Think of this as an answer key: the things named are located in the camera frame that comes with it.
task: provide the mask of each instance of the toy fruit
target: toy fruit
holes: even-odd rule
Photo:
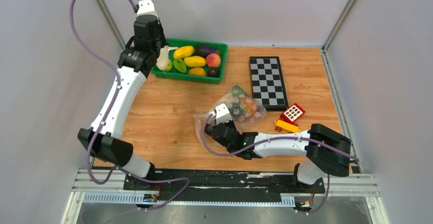
[[[206,57],[206,63],[209,67],[219,67],[221,66],[221,57],[215,53],[209,54]]]
[[[217,67],[210,67],[207,70],[207,75],[212,78],[218,78],[220,76],[220,70]]]
[[[169,59],[169,64],[166,69],[164,69],[164,72],[170,72],[173,69],[173,62]]]
[[[185,65],[185,62],[182,59],[177,58],[177,59],[173,60],[173,66],[179,72],[186,73],[186,65]]]
[[[177,58],[185,58],[185,57],[190,57],[192,56],[194,53],[194,47],[192,46],[184,46],[184,47],[180,47],[179,49],[175,50],[175,52],[173,53],[173,58],[177,59]]]
[[[209,45],[205,45],[205,44],[199,44],[196,47],[196,55],[199,57],[204,57],[206,58],[207,56],[209,56],[209,54],[217,54],[217,55],[221,55],[221,51],[217,48],[213,48]]]
[[[206,60],[199,56],[186,57],[183,61],[188,67],[204,67],[206,65]]]
[[[201,67],[191,68],[188,72],[190,75],[206,76],[206,71]]]

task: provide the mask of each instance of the green basket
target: green basket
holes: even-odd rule
[[[152,67],[152,73],[155,74],[158,78],[165,78],[165,79],[172,79],[172,80],[187,80],[192,82],[200,82],[200,83],[208,83],[208,84],[219,84],[224,76],[224,67],[226,65],[226,57],[227,57],[227,50],[228,46],[226,44],[219,44],[219,43],[208,43],[208,42],[200,42],[200,41],[192,41],[192,40],[184,40],[184,39],[167,39],[167,42],[169,43],[169,46],[173,47],[183,47],[192,45],[194,48],[199,44],[206,44],[211,47],[217,48],[221,51],[221,66],[218,68],[220,70],[220,76],[218,78],[212,78],[212,77],[203,77],[203,76],[196,76],[196,75],[189,75],[188,72],[191,68],[187,67],[186,73],[181,73],[177,69],[173,67],[173,69],[170,72],[164,72],[158,69],[158,67],[154,66]],[[174,51],[169,52],[169,58],[170,60],[173,60],[173,53]],[[203,67],[204,70],[207,73],[207,69],[209,68],[207,65]]]

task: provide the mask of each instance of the wooden surface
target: wooden surface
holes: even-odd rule
[[[157,168],[293,171],[306,160],[272,156],[243,160],[209,153],[196,137],[193,114],[206,113],[227,90],[240,85],[251,94],[250,56],[279,56],[289,104],[298,103],[305,115],[297,123],[308,130],[321,123],[341,132],[320,52],[316,48],[230,47],[225,76],[219,85],[159,79],[149,75],[125,122],[122,140]],[[276,134],[273,122],[281,112],[269,112],[251,131]],[[211,146],[217,152],[225,148]],[[95,165],[106,165],[96,161]]]

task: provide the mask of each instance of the checkered board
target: checkered board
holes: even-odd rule
[[[278,57],[250,57],[253,98],[268,111],[288,108],[284,80]]]

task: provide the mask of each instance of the plastic bag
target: plastic bag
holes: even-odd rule
[[[223,95],[207,113],[195,114],[196,120],[196,135],[198,140],[202,142],[203,125],[209,114],[215,109],[216,106],[225,103],[233,118],[237,130],[242,133],[251,126],[253,123],[260,122],[266,115],[267,111],[264,106],[248,95],[239,85],[232,86],[225,95]],[[218,144],[212,138],[205,134],[205,140],[208,145]]]

